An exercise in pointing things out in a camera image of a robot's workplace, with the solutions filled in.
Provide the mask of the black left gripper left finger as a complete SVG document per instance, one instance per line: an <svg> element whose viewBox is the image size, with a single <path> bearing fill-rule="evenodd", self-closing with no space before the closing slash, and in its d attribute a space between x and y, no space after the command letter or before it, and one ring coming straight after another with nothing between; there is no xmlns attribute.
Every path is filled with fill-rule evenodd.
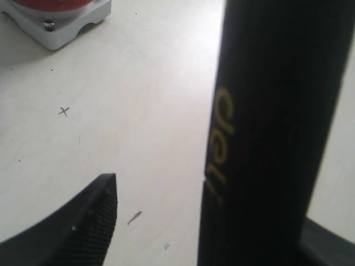
<svg viewBox="0 0 355 266"><path fill-rule="evenodd" d="M98 176L47 218L1 243L1 265L103 265L118 212L116 175Z"/></svg>

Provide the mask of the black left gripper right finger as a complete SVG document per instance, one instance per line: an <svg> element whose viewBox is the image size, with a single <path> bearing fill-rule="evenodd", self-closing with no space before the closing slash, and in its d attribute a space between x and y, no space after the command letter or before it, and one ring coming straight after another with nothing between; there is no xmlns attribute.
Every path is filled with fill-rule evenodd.
<svg viewBox="0 0 355 266"><path fill-rule="evenodd" d="M354 244L306 219L300 239L299 265L354 266Z"/></svg>

